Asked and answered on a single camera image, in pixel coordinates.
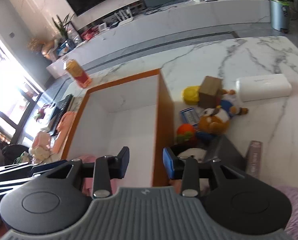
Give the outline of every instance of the gray ribbed panel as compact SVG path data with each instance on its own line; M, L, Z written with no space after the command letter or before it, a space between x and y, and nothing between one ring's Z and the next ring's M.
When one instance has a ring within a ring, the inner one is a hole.
M246 236L214 222L196 198L172 187L120 188L110 198L94 200L84 217L61 232L26 236L9 231L2 240L292 240L283 230Z

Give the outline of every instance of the logo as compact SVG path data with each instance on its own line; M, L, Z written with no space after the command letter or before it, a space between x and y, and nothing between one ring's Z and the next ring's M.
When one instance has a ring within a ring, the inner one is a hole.
M147 188L144 189L143 191L141 191L142 194L144 195L148 195L150 193L150 190L148 190Z

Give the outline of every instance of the black keyboard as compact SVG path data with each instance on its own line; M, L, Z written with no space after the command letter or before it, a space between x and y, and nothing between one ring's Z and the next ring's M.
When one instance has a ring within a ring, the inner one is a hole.
M62 116L67 112L72 98L73 98L73 95L70 94L70 95L67 95L64 100L61 100L57 103L56 107L59 108L60 112L56 115L56 119L52 125L50 132L49 132L50 136L55 136L58 134L57 126L58 126Z

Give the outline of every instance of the gray wall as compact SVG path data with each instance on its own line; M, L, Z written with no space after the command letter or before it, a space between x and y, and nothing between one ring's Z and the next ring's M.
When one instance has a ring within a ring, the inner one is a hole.
M27 48L32 34L9 0L0 0L0 38L28 74L43 88L51 77L46 67L50 61Z

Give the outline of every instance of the blue vase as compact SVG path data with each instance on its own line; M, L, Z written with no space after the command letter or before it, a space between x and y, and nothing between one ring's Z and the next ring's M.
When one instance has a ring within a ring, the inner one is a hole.
M76 47L76 44L73 42L72 39L67 39L65 41L65 44L69 48L69 51L73 50Z

